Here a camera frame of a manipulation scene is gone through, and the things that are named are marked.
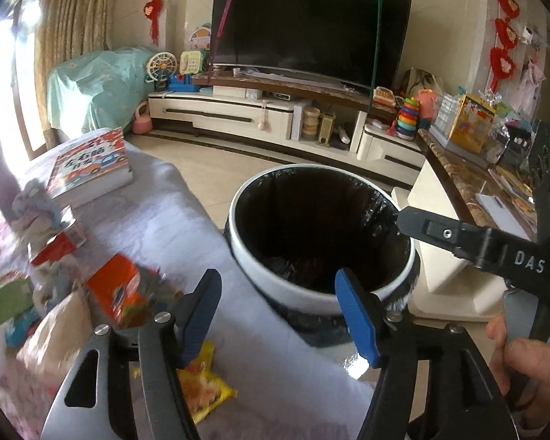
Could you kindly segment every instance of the yellow box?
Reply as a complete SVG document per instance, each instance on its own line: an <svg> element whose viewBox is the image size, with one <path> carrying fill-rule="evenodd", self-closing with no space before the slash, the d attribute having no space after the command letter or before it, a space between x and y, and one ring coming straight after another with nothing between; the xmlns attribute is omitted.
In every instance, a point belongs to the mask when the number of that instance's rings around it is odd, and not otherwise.
<svg viewBox="0 0 550 440"><path fill-rule="evenodd" d="M493 125L495 109L470 94L461 99L448 138L459 147L478 154Z"/></svg>

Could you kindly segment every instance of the pink kettle toy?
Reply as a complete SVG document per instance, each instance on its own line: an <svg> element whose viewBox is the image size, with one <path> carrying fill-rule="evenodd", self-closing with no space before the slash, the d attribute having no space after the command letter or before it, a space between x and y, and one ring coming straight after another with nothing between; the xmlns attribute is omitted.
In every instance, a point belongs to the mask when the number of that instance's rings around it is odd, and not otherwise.
<svg viewBox="0 0 550 440"><path fill-rule="evenodd" d="M134 133L147 133L153 130L153 120L149 115L149 101L141 102L134 111L134 122L132 123L132 131Z"/></svg>

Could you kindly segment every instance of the trash can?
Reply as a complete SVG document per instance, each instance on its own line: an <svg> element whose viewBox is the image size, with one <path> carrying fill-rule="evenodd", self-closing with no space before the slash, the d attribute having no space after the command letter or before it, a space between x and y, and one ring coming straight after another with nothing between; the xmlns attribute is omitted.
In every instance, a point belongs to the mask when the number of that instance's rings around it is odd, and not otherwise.
<svg viewBox="0 0 550 440"><path fill-rule="evenodd" d="M419 274L398 208L369 180L333 167L266 170L236 193L225 234L255 288L312 345L350 340L334 294L342 267L401 310Z"/></svg>

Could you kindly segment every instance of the flat screen tv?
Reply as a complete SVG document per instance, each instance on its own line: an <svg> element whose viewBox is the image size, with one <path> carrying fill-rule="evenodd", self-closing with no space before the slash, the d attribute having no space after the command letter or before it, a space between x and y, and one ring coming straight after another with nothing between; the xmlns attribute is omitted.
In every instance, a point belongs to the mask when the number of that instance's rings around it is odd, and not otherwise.
<svg viewBox="0 0 550 440"><path fill-rule="evenodd" d="M214 0L212 45L227 0ZM214 65L283 69L370 87L392 87L411 0L232 0Z"/></svg>

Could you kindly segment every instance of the teal cloth cover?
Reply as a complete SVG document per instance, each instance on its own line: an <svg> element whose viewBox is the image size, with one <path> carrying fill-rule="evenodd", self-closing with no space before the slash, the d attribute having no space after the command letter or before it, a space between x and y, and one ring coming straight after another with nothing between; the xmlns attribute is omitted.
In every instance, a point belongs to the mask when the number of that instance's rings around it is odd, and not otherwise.
<svg viewBox="0 0 550 440"><path fill-rule="evenodd" d="M124 47L82 54L51 70L47 116L73 139L100 128L126 128L136 106L153 91L145 83L153 52Z"/></svg>

